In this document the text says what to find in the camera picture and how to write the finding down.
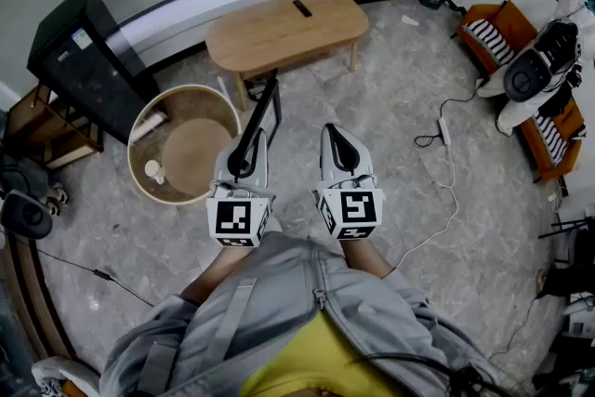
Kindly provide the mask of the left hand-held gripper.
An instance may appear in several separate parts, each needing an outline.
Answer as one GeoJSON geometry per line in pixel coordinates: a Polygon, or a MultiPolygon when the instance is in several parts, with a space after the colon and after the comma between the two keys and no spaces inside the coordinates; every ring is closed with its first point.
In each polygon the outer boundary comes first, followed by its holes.
{"type": "Polygon", "coordinates": [[[205,200],[209,233],[223,247],[259,247],[271,218],[275,194],[266,188],[269,179],[268,139],[260,127],[252,148],[252,185],[231,182],[228,161],[237,149],[232,142],[217,158],[212,193],[205,200]]]}

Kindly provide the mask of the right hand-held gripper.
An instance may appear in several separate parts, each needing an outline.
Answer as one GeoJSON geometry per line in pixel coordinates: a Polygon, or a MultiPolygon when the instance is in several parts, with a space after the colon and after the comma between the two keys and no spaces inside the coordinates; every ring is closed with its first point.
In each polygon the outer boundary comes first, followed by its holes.
{"type": "Polygon", "coordinates": [[[384,192],[377,186],[371,154],[347,129],[327,123],[321,132],[322,179],[316,204],[330,236],[363,240],[382,223],[384,192]]]}

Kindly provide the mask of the black framed picture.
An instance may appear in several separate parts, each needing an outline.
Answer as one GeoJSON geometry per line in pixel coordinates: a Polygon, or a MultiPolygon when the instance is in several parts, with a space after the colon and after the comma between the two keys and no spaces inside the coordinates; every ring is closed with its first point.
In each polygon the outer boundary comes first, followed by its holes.
{"type": "Polygon", "coordinates": [[[235,178],[247,179],[251,175],[253,141],[258,129],[261,127],[267,135],[269,152],[281,122],[279,81],[274,70],[260,93],[256,108],[240,137],[237,149],[228,161],[228,166],[235,178]]]}

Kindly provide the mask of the person's right forearm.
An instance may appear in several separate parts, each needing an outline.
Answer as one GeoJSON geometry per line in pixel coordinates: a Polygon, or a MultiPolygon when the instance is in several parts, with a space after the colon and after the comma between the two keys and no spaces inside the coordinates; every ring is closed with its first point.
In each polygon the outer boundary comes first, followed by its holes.
{"type": "Polygon", "coordinates": [[[340,246],[346,263],[352,269],[367,272],[380,279],[394,270],[368,239],[340,241],[340,246]]]}

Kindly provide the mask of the person's left forearm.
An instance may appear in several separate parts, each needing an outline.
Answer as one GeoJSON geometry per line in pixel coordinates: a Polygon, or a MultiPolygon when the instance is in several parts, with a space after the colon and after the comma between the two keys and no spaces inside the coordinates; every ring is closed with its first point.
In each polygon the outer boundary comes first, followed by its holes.
{"type": "Polygon", "coordinates": [[[205,302],[251,252],[251,248],[223,247],[210,265],[179,296],[188,301],[205,302]]]}

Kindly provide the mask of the wooden coffee table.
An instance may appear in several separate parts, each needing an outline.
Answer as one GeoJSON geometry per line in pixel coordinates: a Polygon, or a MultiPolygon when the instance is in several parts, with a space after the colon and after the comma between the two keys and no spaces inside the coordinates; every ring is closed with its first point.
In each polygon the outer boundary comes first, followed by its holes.
{"type": "Polygon", "coordinates": [[[351,48],[355,68],[357,44],[368,18],[354,0],[299,0],[311,12],[305,18],[294,0],[271,0],[228,13],[209,28],[205,44],[210,58],[235,77],[241,110],[246,109],[245,81],[292,63],[351,48]]]}

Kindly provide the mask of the white cup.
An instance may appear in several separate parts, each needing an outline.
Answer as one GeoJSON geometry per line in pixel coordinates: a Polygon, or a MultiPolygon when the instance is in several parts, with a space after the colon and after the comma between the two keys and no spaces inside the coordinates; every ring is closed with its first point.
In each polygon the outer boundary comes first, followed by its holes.
{"type": "Polygon", "coordinates": [[[149,160],[146,162],[144,173],[149,179],[154,180],[159,185],[165,183],[165,171],[156,160],[149,160]]]}

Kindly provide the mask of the white tube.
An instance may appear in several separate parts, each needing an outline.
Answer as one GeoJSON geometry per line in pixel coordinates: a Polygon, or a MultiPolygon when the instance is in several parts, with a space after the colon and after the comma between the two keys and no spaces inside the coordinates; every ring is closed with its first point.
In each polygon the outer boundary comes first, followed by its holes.
{"type": "Polygon", "coordinates": [[[131,144],[151,133],[156,127],[167,122],[167,116],[162,112],[153,112],[145,116],[138,125],[131,130],[129,142],[131,144]]]}

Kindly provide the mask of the person's grey jacket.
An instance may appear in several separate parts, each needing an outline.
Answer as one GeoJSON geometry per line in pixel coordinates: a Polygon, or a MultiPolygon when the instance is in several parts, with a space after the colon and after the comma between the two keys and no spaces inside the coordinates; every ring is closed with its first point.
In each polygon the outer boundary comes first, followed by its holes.
{"type": "Polygon", "coordinates": [[[380,279],[311,240],[267,232],[205,302],[179,295],[116,342],[101,397],[241,397],[319,311],[404,397],[509,397],[482,351],[400,271],[380,279]]]}

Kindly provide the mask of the black cabinet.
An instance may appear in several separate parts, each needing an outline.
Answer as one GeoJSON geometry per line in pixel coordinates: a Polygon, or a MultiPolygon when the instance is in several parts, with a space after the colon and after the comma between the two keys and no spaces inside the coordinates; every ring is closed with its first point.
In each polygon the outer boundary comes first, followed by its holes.
{"type": "Polygon", "coordinates": [[[103,0],[65,0],[55,7],[37,27],[27,68],[123,144],[139,114],[159,95],[103,0]]]}

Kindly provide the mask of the black white striped cushion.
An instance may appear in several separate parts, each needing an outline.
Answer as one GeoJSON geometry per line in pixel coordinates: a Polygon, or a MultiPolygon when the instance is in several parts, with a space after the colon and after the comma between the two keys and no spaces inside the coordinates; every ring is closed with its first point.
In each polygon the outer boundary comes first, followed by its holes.
{"type": "Polygon", "coordinates": [[[489,20],[479,19],[463,26],[463,30],[490,55],[497,67],[510,63],[515,52],[502,33],[489,20]]]}
{"type": "Polygon", "coordinates": [[[560,131],[550,117],[542,116],[537,112],[534,114],[533,120],[547,149],[552,165],[558,166],[568,149],[568,141],[562,138],[560,131]]]}

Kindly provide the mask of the person's yellow shirt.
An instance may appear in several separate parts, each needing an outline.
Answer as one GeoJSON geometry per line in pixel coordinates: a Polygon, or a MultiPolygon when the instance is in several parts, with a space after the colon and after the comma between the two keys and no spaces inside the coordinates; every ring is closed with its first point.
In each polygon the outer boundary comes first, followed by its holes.
{"type": "Polygon", "coordinates": [[[243,384],[241,397],[404,397],[400,385],[360,358],[324,311],[243,384]]]}

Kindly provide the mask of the orange sofa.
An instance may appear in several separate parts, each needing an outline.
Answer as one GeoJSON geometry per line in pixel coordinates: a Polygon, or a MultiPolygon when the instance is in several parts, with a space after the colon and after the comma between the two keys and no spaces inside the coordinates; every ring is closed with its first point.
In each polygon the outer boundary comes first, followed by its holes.
{"type": "MultiPolygon", "coordinates": [[[[478,88],[484,85],[490,76],[500,68],[496,66],[487,51],[463,30],[465,24],[479,19],[489,20],[497,27],[514,50],[515,57],[530,41],[535,40],[540,31],[549,24],[548,22],[541,29],[537,29],[510,0],[500,5],[482,4],[471,7],[456,28],[456,35],[460,36],[463,43],[470,49],[487,73],[486,78],[478,81],[476,93],[478,88]]],[[[558,166],[552,165],[547,149],[534,123],[533,116],[536,112],[512,130],[512,133],[516,129],[521,130],[534,156],[538,177],[541,180],[558,179],[570,173],[575,167],[582,140],[586,135],[586,125],[573,97],[573,91],[582,82],[582,73],[585,66],[574,66],[569,71],[567,82],[562,85],[558,93],[537,111],[542,116],[550,117],[560,131],[562,138],[568,141],[568,149],[558,166]]]]}

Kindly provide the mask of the wooden shelf unit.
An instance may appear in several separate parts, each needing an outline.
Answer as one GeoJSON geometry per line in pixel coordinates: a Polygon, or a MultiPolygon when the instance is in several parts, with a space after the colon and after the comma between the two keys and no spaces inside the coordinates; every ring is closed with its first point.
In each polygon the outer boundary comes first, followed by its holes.
{"type": "Polygon", "coordinates": [[[10,152],[58,170],[103,152],[103,131],[69,101],[39,84],[9,110],[3,142],[10,152]]]}

